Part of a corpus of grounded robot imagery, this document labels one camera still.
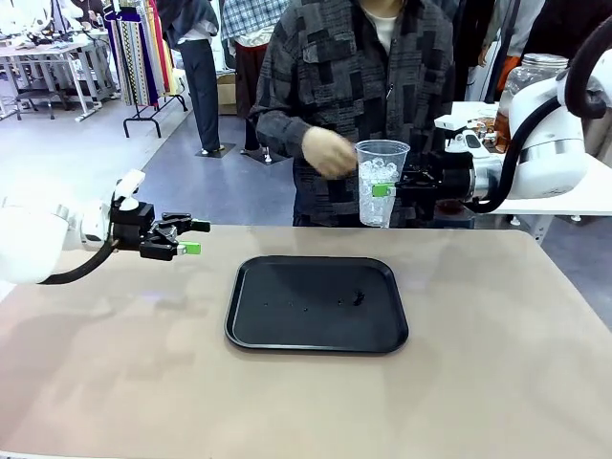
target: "clear plastic cup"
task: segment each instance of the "clear plastic cup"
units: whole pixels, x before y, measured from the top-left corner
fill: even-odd
[[[395,196],[375,198],[373,186],[400,181],[410,147],[396,141],[364,141],[355,148],[359,161],[360,220],[368,227],[389,228]]]

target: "gray floor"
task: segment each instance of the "gray floor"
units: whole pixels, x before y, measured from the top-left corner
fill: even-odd
[[[144,171],[139,197],[158,212],[186,211],[218,225],[291,225],[291,161],[265,166],[241,156],[244,122],[222,117],[221,141],[238,146],[222,160],[198,158],[190,115]],[[584,225],[556,219],[543,248],[612,329],[612,219]]]

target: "glass jar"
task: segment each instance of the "glass jar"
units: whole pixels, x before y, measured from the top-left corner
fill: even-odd
[[[560,55],[525,55],[523,63],[509,73],[495,118],[494,129],[497,134],[495,148],[499,153],[506,153],[510,145],[511,134],[508,116],[514,96],[532,84],[556,77],[567,68],[568,62],[567,58]]]

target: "black tray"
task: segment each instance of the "black tray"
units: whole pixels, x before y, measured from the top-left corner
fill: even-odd
[[[262,256],[238,270],[226,334],[247,349],[386,354],[408,325],[381,261]]]

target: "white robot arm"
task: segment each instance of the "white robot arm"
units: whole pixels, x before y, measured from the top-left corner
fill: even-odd
[[[155,221],[152,205],[133,197],[144,173],[130,171],[117,185],[110,205],[76,206],[62,193],[0,198],[0,279],[15,284],[65,284],[80,279],[115,250],[138,251],[142,258],[169,261],[198,254],[200,246],[179,242],[186,231],[210,230],[208,222],[186,213],[165,213]],[[95,251],[81,267],[52,274],[62,251]]]
[[[612,107],[612,18],[584,43],[568,71],[519,92],[510,109],[512,141],[506,155],[490,154],[464,120],[441,117],[449,133],[444,152],[425,154],[397,184],[373,187],[375,197],[395,195],[417,217],[433,217],[437,201],[493,212],[507,199],[541,199],[573,190],[587,172],[580,119]]]

